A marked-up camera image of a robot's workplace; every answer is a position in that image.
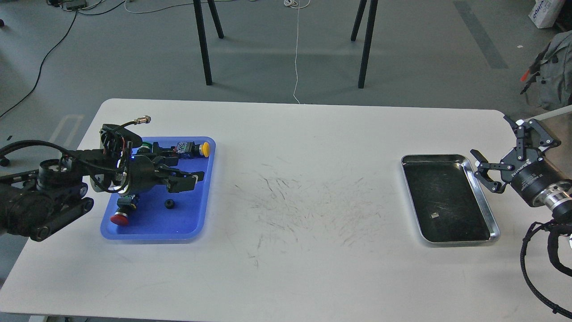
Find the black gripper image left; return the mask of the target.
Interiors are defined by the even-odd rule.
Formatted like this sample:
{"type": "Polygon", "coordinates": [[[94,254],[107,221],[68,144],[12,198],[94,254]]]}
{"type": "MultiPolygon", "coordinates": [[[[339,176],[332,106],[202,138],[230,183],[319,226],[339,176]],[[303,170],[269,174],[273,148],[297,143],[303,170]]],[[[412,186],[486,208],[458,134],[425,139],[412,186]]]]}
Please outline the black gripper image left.
{"type": "Polygon", "coordinates": [[[121,196],[136,195],[164,185],[169,193],[193,191],[206,173],[188,173],[176,169],[180,156],[173,151],[137,154],[129,159],[119,174],[91,176],[91,184],[97,192],[118,193],[121,196]]]}

